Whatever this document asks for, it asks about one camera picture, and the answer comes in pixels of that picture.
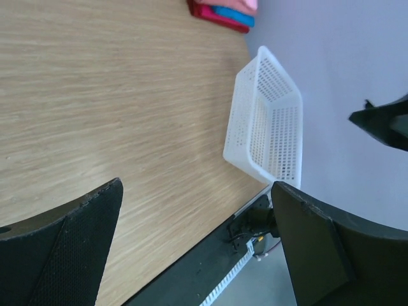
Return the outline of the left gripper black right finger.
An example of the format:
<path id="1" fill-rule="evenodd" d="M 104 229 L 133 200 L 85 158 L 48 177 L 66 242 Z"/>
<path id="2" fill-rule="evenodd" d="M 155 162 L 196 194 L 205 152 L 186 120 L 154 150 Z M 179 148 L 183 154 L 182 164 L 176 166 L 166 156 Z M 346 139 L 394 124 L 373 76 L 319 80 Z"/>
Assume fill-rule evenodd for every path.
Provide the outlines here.
<path id="1" fill-rule="evenodd" d="M 407 305 L 407 232 L 285 182 L 273 210 L 298 305 Z"/>

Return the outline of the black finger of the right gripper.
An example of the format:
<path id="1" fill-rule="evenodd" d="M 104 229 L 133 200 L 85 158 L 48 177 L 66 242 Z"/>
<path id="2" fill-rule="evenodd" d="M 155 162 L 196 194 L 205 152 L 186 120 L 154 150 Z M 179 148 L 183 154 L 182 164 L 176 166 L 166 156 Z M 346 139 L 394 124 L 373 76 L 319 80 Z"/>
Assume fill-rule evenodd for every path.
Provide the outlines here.
<path id="1" fill-rule="evenodd" d="M 349 121 L 384 145 L 407 151 L 407 95 L 381 106 L 368 99 Z"/>

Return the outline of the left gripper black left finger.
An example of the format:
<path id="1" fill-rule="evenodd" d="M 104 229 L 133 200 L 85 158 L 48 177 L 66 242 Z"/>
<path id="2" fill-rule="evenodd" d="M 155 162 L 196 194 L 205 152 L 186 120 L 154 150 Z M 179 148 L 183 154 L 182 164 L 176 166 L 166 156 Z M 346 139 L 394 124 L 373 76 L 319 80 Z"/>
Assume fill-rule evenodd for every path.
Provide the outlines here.
<path id="1" fill-rule="evenodd" d="M 122 205 L 115 178 L 1 227 L 1 305 L 95 305 Z"/>

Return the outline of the pink t-shirt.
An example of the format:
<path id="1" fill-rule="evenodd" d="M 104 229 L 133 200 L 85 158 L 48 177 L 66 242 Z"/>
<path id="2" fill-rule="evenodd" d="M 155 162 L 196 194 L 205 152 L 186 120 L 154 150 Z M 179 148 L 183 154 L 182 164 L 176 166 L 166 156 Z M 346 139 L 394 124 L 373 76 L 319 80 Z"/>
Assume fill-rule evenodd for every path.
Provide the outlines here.
<path id="1" fill-rule="evenodd" d="M 195 0 L 195 2 L 209 6 L 227 7 L 250 16 L 256 16 L 258 12 L 257 0 Z"/>

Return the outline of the white plastic basket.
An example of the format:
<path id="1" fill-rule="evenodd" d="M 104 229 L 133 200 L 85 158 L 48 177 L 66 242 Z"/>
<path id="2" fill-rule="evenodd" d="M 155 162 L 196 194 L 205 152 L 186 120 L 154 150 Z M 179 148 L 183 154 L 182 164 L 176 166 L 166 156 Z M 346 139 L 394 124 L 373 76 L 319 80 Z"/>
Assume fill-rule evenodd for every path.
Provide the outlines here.
<path id="1" fill-rule="evenodd" d="M 302 181 L 303 101 L 265 46 L 237 73 L 223 158 L 264 184 Z"/>

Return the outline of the folded blue t-shirt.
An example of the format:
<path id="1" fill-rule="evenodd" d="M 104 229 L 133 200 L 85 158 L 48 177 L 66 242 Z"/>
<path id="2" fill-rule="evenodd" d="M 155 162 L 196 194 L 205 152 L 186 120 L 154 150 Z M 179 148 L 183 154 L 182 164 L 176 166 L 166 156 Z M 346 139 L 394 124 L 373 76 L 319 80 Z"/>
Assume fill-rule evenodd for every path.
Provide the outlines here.
<path id="1" fill-rule="evenodd" d="M 247 15 L 240 11 L 223 6 L 211 6 L 211 9 L 215 14 L 230 20 L 234 20 L 235 22 L 239 22 L 245 26 L 254 27 L 255 25 L 254 17 L 251 15 Z"/>

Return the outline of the folded red t-shirt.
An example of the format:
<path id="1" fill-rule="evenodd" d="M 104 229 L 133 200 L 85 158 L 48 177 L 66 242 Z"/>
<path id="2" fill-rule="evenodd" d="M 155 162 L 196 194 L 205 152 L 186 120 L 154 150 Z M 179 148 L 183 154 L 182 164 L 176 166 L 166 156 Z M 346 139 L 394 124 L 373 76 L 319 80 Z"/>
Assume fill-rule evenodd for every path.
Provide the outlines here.
<path id="1" fill-rule="evenodd" d="M 198 4 L 193 0 L 187 0 L 186 3 L 189 7 L 190 14 L 193 17 L 232 29 L 242 34 L 247 34 L 250 31 L 249 26 L 242 24 L 236 20 L 227 17 L 222 17 L 216 14 L 209 5 Z"/>

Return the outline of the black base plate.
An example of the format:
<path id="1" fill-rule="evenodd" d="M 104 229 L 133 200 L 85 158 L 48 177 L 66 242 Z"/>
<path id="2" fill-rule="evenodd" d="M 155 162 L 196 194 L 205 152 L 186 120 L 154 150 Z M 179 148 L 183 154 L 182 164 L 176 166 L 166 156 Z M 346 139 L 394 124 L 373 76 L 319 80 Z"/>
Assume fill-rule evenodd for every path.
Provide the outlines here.
<path id="1" fill-rule="evenodd" d="M 200 305 L 247 252 L 246 243 L 260 237 L 240 238 L 244 213 L 251 208 L 271 208 L 270 190 L 262 190 L 238 214 L 224 221 L 174 264 L 129 298 L 126 305 Z"/>

